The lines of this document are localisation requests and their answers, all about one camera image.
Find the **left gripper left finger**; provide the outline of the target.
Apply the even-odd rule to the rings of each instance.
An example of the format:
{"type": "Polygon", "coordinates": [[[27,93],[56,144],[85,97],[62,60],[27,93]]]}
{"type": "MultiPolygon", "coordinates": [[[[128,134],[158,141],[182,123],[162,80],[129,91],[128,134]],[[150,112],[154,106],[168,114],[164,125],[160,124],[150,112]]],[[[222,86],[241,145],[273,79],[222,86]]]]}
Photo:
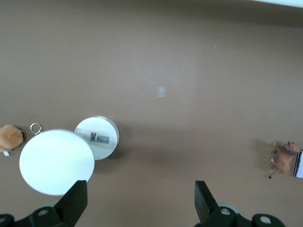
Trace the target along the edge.
{"type": "Polygon", "coordinates": [[[88,204],[87,182],[77,181],[54,206],[35,210],[16,221],[10,214],[1,214],[2,227],[73,227],[88,204]]]}

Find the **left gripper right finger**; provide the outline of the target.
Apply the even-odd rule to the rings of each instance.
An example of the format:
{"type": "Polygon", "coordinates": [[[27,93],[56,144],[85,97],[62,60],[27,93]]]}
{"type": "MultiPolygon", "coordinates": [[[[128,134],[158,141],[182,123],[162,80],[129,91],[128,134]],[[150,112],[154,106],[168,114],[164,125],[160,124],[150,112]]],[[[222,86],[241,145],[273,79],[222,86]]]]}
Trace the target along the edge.
{"type": "Polygon", "coordinates": [[[255,214],[244,218],[232,204],[217,203],[204,181],[195,181],[195,209],[197,227],[283,227],[284,223],[269,214],[255,214]]]}

